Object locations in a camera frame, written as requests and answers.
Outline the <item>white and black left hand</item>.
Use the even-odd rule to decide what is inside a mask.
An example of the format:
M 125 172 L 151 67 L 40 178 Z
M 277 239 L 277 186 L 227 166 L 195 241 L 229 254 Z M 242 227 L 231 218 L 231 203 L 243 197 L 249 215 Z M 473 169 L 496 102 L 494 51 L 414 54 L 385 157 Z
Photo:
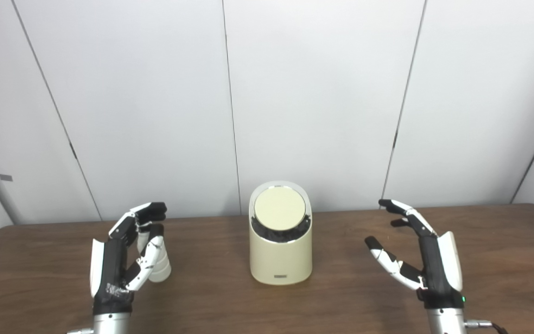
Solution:
M 132 312 L 135 292 L 144 283 L 161 283 L 172 266 L 165 246 L 164 202 L 131 208 L 108 231 L 105 242 L 93 239 L 90 294 L 93 315 Z

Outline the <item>white and black right hand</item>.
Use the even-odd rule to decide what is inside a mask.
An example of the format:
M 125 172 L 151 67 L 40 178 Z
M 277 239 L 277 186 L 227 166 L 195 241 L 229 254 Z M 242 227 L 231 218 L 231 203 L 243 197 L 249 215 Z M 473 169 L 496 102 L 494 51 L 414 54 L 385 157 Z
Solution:
M 463 309 L 463 277 L 454 233 L 439 235 L 415 208 L 395 199 L 379 199 L 387 212 L 402 218 L 393 220 L 393 227 L 409 226 L 418 237 L 422 269 L 399 260 L 373 236 L 364 240 L 373 258 L 396 281 L 415 290 L 426 309 Z

